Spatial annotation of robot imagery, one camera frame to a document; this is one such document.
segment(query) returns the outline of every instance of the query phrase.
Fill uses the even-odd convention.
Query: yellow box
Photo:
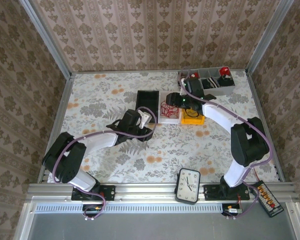
[[[182,109],[181,124],[203,125],[205,123],[205,116],[197,115],[198,113],[196,111],[193,111],[192,109]]]

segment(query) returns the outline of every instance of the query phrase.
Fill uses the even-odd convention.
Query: floral tablecloth
[[[218,96],[217,100],[242,117],[257,116],[245,72],[233,71],[232,75],[233,93]],[[104,130],[122,118],[127,109],[135,109],[138,90],[178,92],[177,73],[76,75],[61,132],[77,137]],[[231,162],[230,135],[206,118],[204,125],[160,124],[151,140],[127,140],[91,152],[81,168],[103,183],[173,183],[181,168],[189,168],[200,171],[200,181],[208,183],[219,182]],[[278,181],[273,161],[255,170],[265,182]],[[256,181],[254,172],[247,181]]]

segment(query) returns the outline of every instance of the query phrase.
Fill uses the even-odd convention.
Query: patterned wallpaper
[[[294,1],[252,78],[285,175],[300,193],[300,0]]]
[[[17,0],[0,0],[0,240],[37,181],[65,79]]]
[[[74,72],[245,68],[279,0],[32,0]]]

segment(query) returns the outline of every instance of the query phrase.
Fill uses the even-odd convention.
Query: gray floor
[[[220,213],[108,213],[94,221],[82,214],[36,214],[30,240],[294,240],[288,213],[270,218],[255,205],[248,215]]]

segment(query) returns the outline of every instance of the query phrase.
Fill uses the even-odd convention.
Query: analog clock
[[[175,200],[185,204],[195,204],[198,201],[200,172],[181,168],[176,182]]]

